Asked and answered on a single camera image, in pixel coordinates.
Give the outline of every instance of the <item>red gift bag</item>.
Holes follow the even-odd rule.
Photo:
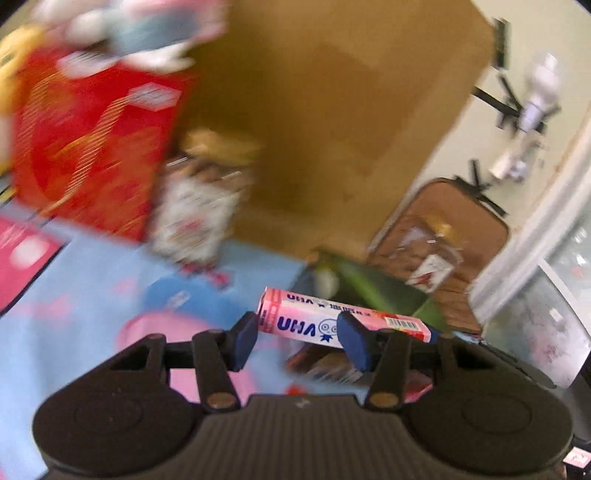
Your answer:
[[[21,75],[17,196],[41,213],[141,240],[186,76],[41,48]]]

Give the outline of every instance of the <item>brass screw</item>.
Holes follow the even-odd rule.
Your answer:
[[[378,408],[394,408],[400,403],[400,399],[397,395],[390,392],[377,392],[374,393],[369,401],[374,407]]]
[[[231,393],[216,392],[208,396],[207,404],[216,410],[225,410],[236,405],[236,397]]]

